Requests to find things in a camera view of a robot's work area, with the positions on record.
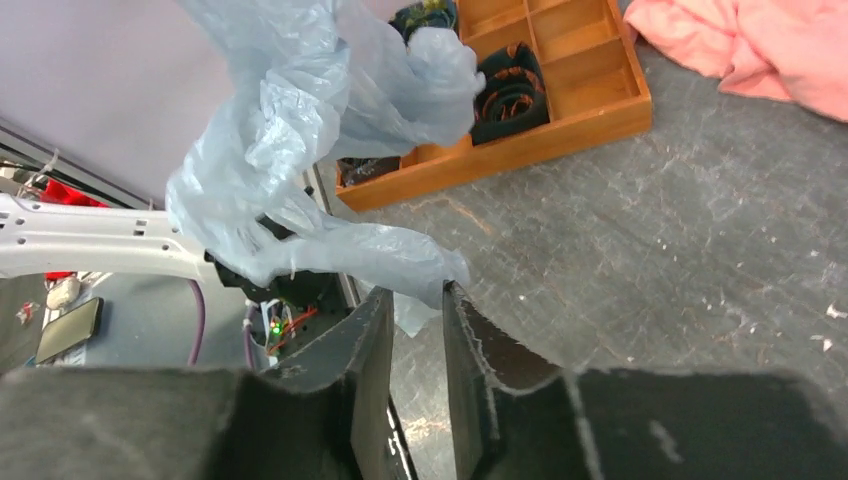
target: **red wire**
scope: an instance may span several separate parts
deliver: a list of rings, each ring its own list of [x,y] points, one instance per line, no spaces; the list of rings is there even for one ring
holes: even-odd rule
[[[304,313],[302,313],[302,314],[298,315],[298,317],[297,317],[297,318],[295,318],[294,320],[292,320],[292,321],[291,321],[291,323],[290,323],[290,324],[288,324],[288,325],[286,326],[286,328],[283,330],[283,333],[281,333],[281,334],[280,334],[280,336],[282,337],[282,340],[280,340],[280,343],[278,343],[278,344],[274,345],[273,347],[269,348],[269,349],[268,349],[268,354],[270,355],[270,354],[274,353],[274,351],[275,351],[275,350],[277,350],[278,348],[280,348],[280,347],[282,347],[283,345],[285,345],[285,343],[286,343],[286,336],[287,336],[287,335],[288,335],[288,334],[289,334],[292,330],[296,330],[296,329],[300,328],[300,325],[301,325],[303,322],[305,322],[307,318],[311,317],[312,315],[315,315],[316,313],[318,313],[318,309],[317,309],[317,308],[315,308],[315,307],[309,307],[309,308],[306,310],[306,312],[304,312]]]

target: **red object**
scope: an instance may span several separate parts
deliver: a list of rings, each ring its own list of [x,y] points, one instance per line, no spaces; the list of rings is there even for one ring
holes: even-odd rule
[[[311,317],[312,315],[315,315],[316,313],[318,313],[317,308],[309,307],[309,308],[306,309],[305,313],[300,314],[297,318],[292,320],[291,324],[289,324],[289,326],[286,327],[285,330],[283,330],[283,333],[280,334],[280,337],[282,338],[282,340],[280,340],[280,343],[278,343],[278,344],[276,344],[273,347],[268,349],[268,355],[271,355],[272,353],[274,353],[275,350],[277,350],[278,348],[285,345],[286,344],[286,336],[289,334],[289,332],[292,332],[293,330],[297,330],[298,328],[300,328],[300,326],[303,325],[303,322],[305,322],[309,317]]]
[[[47,189],[44,190],[41,201],[45,203],[58,203],[60,205],[73,205],[76,207],[109,208],[109,205],[88,198],[73,188],[62,185],[52,179],[47,181]],[[65,277],[70,277],[73,274],[74,272],[49,272],[44,274],[44,278],[48,282],[55,282]]]

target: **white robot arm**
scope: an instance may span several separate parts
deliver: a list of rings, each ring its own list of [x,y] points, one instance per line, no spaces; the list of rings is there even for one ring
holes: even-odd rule
[[[172,229],[165,212],[52,205],[0,194],[0,278],[53,271],[218,281],[203,246]]]

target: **electronic component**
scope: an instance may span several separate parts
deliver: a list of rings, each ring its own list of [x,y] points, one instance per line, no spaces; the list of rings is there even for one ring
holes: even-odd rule
[[[35,363],[43,364],[97,335],[103,313],[103,299],[92,298],[53,320],[44,327],[35,354]]]
[[[314,189],[306,187],[307,195],[312,196]],[[277,240],[285,240],[294,235],[288,228],[274,222],[268,216],[263,216],[258,223],[265,227]],[[278,276],[266,287],[260,287],[241,275],[233,272],[219,262],[212,254],[205,252],[203,259],[215,266],[218,279],[225,287],[240,288],[245,296],[256,304],[283,299],[286,303],[299,310],[310,307],[321,308],[319,303],[336,280],[334,273],[297,272],[295,276]]]
[[[304,327],[306,320],[318,313],[317,308],[310,307],[305,312],[301,312],[292,318],[288,308],[286,311],[288,313],[285,315],[285,319],[275,318],[269,324],[270,333],[268,342],[265,344],[265,353],[268,355],[277,355],[290,338],[294,339],[297,336],[297,331]]]

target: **white wall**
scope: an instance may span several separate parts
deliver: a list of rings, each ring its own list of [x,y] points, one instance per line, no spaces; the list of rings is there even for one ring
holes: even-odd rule
[[[386,19],[411,3],[365,1]],[[138,195],[162,201],[230,90],[171,0],[2,1],[0,118]]]

